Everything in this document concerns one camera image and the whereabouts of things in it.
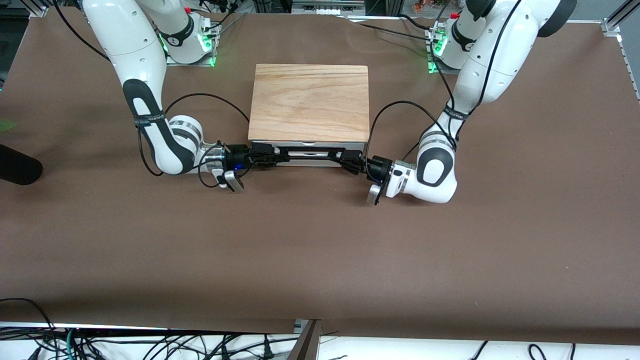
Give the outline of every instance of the brown table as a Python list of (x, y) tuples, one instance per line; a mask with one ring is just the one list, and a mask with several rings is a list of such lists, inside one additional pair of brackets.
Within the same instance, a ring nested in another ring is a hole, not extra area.
[[(447, 98), (420, 40), (248, 15), (215, 68), (168, 69), (165, 105), (211, 92), (248, 113), (256, 63), (368, 65), (371, 117), (400, 99), (438, 113)], [(246, 141), (246, 122), (213, 99), (172, 113), (196, 117), (210, 142)], [(335, 168), (254, 171), (243, 194), (155, 178), (111, 65), (55, 13), (31, 20), (0, 117), (17, 123), (0, 142), (45, 166), (31, 186), (0, 183), (0, 291), (55, 322), (290, 332), (294, 318), (322, 318), (343, 335), (640, 342), (640, 106), (596, 24), (539, 39), (511, 88), (478, 109), (445, 205), (367, 206), (370, 183)], [(402, 156), (427, 125), (389, 109), (371, 154)], [(0, 318), (37, 319), (9, 304)]]

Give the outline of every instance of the black cylindrical object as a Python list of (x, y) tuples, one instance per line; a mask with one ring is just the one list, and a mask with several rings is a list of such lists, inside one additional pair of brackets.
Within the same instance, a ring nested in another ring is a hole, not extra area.
[(42, 175), (42, 164), (19, 151), (0, 145), (0, 179), (28, 185)]

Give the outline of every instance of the wood grain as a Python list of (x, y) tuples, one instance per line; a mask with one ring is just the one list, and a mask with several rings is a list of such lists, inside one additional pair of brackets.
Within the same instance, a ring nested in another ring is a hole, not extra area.
[(257, 64), (249, 139), (366, 142), (367, 67)]

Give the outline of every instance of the light wood panel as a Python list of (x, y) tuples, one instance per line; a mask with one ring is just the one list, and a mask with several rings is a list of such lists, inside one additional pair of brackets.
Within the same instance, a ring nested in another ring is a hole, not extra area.
[(257, 64), (250, 140), (366, 142), (366, 66)]

